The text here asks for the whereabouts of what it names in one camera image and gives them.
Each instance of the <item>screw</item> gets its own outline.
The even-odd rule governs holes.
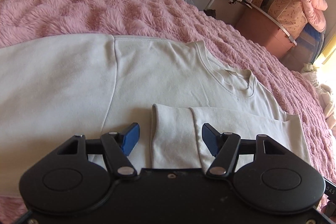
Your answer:
[[[129,176],[129,175],[133,175],[134,169],[132,167],[129,167],[129,166],[122,166],[118,169],[117,172],[120,175]]]
[[[31,218],[30,220],[28,220],[28,224],[39,224],[39,222],[36,219]]]
[[[176,175],[173,173],[168,174],[169,179],[176,179]]]
[[[226,173],[226,170],[223,167],[216,166],[216,167],[211,167],[209,172],[212,175],[221,176],[221,175],[224,175]]]

